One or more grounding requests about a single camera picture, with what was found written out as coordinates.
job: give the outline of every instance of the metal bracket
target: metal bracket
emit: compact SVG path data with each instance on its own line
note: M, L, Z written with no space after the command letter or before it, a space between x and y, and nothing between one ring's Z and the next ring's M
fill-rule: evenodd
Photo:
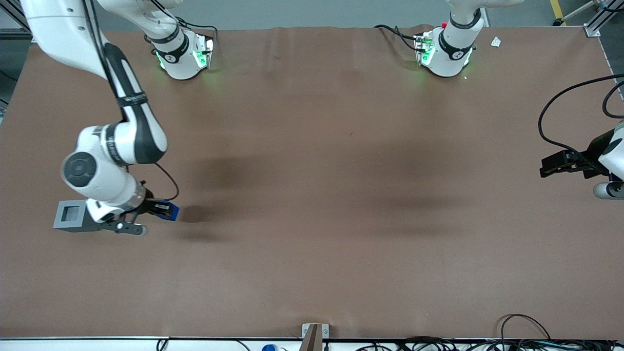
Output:
M4 115L6 114L6 109L8 107L9 107L9 105L7 105L4 102L0 101L0 124L2 124L2 120L4 119Z
M602 166L598 158L611 143L614 130L610 130L595 137L587 147L587 150L581 152L584 157L582 159L576 153L569 150L561 150L544 159L542 159L542 168L540 168L540 176L546 178L555 173L578 172L583 171L585 179L595 176L609 175L609 171Z
M126 218L130 215L132 219L127 220ZM126 213L122 214L117 219L111 219L104 223L96 223L87 210L85 200L59 201L54 225L52 227L72 233L109 230L118 234L143 236L147 234L147 227L136 224L135 220L137 217L138 215L136 213Z
M414 36L414 47L425 51L416 51L416 63L418 66L429 64L431 62L431 57L436 51L433 45L433 31Z
M589 24L587 23L583 23L583 29L585 30L585 35L587 37L599 37L600 36L600 31L598 29L595 32L590 32Z
M321 351L323 339L329 338L329 324L307 323L301 326L303 341L299 351Z
M305 323L305 324L301 324L301 337L305 338L306 337L306 333L308 332L308 329L310 329L310 325L312 324L318 324L318 323ZM323 339L328 339L329 338L329 324L321 324L321 331L322 331L322 336Z

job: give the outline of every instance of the brown table surface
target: brown table surface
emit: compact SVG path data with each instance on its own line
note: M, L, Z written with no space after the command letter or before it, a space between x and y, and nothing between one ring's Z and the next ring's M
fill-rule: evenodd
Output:
M555 338L622 336L624 204L594 198L603 179L538 172L558 151L537 133L544 104L610 73L579 27L484 29L450 79L377 29L223 31L213 71L189 81L142 33L107 36L167 131L181 220L143 216L138 238L52 229L57 202L80 199L61 161L119 110L101 78L33 46L0 127L2 336L289 336L314 321L335 337L495 337L508 313ZM612 84L563 96L546 133L584 149L614 127ZM131 171L173 193L155 166Z

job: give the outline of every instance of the gray cube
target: gray cube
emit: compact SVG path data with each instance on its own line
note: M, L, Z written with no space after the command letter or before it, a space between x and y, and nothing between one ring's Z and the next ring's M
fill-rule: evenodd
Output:
M91 218L86 200L66 200L59 201L53 228L73 233L97 232L100 224Z

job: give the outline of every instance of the white robotic arm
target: white robotic arm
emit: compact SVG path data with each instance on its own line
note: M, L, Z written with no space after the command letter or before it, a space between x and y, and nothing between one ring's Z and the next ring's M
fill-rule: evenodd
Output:
M63 161L63 180L89 198L95 222L137 209L152 195L124 167L156 163L167 151L167 138L128 60L99 31L90 0L22 0L22 7L39 47L108 80L121 110L120 122L80 132L75 151Z
M542 159L542 168L540 168L540 176L542 178L556 173L573 173L579 171L583 172L583 176L586 179L596 176L606 176L608 177L608 182L597 184L593 188L594 195L603 200L624 200L624 182L622 181L624 179L624 143L622 142L624 139L624 121L620 121L614 129L594 138L587 147L587 150L582 152L546 138L541 130L544 113L558 96L575 87L616 77L622 78L624 74L615 74L576 84L575 86L563 90L548 102L540 115L540 134L545 141L556 146L564 147L564 150ZM624 117L613 115L607 111L609 97L622 85L624 85L624 83L617 84L603 101L603 111L609 117L617 119Z
M524 0L445 0L451 6L446 27L436 27L416 38L419 64L441 77L452 77L468 64L472 46L484 20L481 7L507 7Z
M213 49L206 39L190 29L181 28L167 9L182 0L97 0L108 12L126 18L147 35L160 60L160 66L175 79L190 79L208 67Z

